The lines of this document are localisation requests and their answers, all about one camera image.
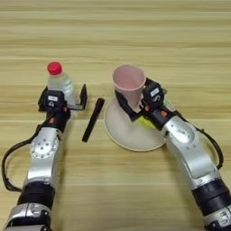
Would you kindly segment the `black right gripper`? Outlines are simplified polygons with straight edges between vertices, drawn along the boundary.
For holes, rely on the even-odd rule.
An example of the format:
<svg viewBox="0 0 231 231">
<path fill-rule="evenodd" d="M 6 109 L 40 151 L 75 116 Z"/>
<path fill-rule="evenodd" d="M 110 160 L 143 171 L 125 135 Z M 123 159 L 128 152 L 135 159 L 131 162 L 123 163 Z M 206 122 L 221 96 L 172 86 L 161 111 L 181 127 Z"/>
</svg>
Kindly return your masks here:
<svg viewBox="0 0 231 231">
<path fill-rule="evenodd" d="M 148 86 L 155 86 L 156 82 L 152 79 L 146 78 L 145 84 Z M 164 104 L 157 107 L 150 107 L 148 105 L 139 105 L 141 111 L 135 112 L 128 104 L 127 99 L 117 90 L 115 91 L 115 97 L 120 107 L 127 113 L 132 122 L 144 116 L 149 120 L 158 130 L 162 130 L 166 123 L 168 123 L 174 116 L 180 116 L 177 110 L 171 111 Z"/>
</svg>

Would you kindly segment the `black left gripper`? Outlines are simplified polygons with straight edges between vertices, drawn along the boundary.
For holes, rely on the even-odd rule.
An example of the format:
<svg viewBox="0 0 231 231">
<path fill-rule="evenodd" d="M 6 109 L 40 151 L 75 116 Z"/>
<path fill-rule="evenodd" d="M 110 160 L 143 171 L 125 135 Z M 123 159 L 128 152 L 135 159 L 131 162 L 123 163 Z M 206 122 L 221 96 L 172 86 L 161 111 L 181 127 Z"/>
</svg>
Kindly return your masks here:
<svg viewBox="0 0 231 231">
<path fill-rule="evenodd" d="M 80 95 L 80 102 L 75 105 L 68 105 L 62 107 L 47 107 L 45 127 L 52 127 L 60 130 L 62 133 L 65 131 L 67 122 L 70 119 L 70 110 L 83 111 L 86 108 L 88 101 L 87 86 L 83 85 Z"/>
</svg>

